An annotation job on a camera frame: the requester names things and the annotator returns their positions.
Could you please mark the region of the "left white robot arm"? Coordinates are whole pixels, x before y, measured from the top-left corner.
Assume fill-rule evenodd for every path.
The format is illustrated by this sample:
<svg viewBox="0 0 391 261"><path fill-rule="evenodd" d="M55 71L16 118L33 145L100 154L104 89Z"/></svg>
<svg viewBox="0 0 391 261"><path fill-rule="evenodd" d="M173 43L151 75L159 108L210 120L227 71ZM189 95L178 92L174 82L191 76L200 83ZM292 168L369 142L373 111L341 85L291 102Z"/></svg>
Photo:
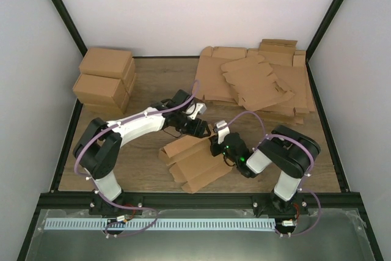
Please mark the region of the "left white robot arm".
<svg viewBox="0 0 391 261"><path fill-rule="evenodd" d="M207 121L199 118L206 105L184 90L152 104L142 112L112 121L93 119L73 149L75 168L82 167L84 176L95 185L92 199L96 213L116 215L125 207L123 189L117 182L114 167L120 149L149 133L173 127L194 138L208 138L212 132Z"/></svg>

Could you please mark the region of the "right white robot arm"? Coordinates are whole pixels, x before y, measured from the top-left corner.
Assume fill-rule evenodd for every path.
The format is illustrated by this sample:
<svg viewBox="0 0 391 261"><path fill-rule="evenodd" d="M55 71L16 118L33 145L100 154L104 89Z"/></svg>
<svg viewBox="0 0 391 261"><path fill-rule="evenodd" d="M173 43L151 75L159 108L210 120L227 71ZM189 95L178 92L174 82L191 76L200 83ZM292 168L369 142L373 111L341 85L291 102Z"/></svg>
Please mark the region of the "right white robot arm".
<svg viewBox="0 0 391 261"><path fill-rule="evenodd" d="M218 122L210 138L213 156L222 155L226 165L235 167L246 178L255 178L275 164L280 175L271 193L275 212L284 214L293 208L293 199L304 177L310 176L320 145L284 125L278 125L258 145L250 149L239 133L232 133L225 121Z"/></svg>

